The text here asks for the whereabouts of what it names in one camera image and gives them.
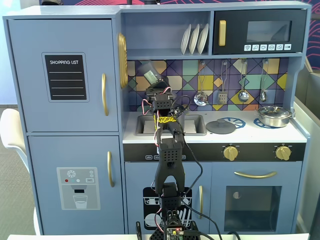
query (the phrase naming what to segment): microwave window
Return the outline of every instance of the microwave window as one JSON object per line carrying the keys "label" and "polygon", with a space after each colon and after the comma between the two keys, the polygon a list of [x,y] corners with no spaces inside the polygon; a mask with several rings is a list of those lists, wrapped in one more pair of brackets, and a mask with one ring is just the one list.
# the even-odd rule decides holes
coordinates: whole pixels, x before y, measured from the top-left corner
{"label": "microwave window", "polygon": [[288,42],[291,21],[249,21],[247,42]]}

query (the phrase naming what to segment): oven window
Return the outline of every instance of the oven window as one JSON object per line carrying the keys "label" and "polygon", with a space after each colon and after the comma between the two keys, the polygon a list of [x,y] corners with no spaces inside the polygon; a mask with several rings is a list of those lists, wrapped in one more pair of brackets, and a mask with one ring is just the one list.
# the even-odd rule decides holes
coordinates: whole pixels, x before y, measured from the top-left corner
{"label": "oven window", "polygon": [[224,231],[275,232],[281,186],[227,186]]}
{"label": "oven window", "polygon": [[246,41],[288,42],[291,21],[249,21]]}

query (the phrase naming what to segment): circuit board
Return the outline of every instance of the circuit board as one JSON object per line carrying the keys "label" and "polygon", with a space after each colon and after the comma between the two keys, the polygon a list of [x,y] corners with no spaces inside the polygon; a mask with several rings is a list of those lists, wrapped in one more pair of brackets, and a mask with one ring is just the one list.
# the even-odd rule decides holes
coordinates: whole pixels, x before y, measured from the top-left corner
{"label": "circuit board", "polygon": [[166,229],[166,240],[184,240],[184,230],[182,227],[168,227]]}

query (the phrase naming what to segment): burner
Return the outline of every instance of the burner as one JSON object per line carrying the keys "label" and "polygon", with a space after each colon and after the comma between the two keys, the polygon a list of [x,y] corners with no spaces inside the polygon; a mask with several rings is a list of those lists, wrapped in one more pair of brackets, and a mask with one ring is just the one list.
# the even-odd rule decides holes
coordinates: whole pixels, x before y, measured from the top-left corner
{"label": "burner", "polygon": [[277,127],[274,127],[274,126],[267,126],[267,125],[264,125],[260,120],[259,118],[256,118],[255,120],[253,120],[253,123],[255,125],[257,125],[259,128],[263,128],[263,129],[276,129]]}
{"label": "burner", "polygon": [[242,129],[245,127],[246,122],[241,120],[240,118],[235,117],[223,117],[221,119],[224,119],[226,122],[232,123],[235,125],[236,129]]}

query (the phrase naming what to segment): cabinet door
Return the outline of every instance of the cabinet door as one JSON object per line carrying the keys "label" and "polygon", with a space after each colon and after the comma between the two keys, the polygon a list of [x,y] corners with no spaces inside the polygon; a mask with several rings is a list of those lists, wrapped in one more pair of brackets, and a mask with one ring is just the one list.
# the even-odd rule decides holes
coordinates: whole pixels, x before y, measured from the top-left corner
{"label": "cabinet door", "polygon": [[10,20],[9,29],[28,132],[118,131],[111,20]]}
{"label": "cabinet door", "polygon": [[117,136],[28,140],[45,235],[124,234]]}
{"label": "cabinet door", "polygon": [[[301,162],[213,162],[210,217],[224,234],[290,234],[301,167]],[[210,233],[217,233],[213,223]]]}
{"label": "cabinet door", "polygon": [[[210,190],[211,190],[211,163],[202,162],[203,174],[193,186],[191,194],[184,201],[191,204],[192,208],[200,211],[200,186],[202,187],[203,214],[210,214]],[[151,183],[155,179],[157,162],[126,162],[125,181],[128,211],[129,234],[136,233],[136,222],[141,224],[143,234],[152,234],[155,229],[155,213],[159,210],[159,197],[151,189]],[[183,163],[185,172],[185,186],[189,187],[200,173],[200,168],[195,162]],[[166,182],[176,182],[171,176]],[[161,215],[157,215],[157,222],[163,226]],[[209,221],[199,218],[185,206],[179,210],[179,216],[185,226],[189,226],[191,220],[195,221],[201,232],[209,232]]]}

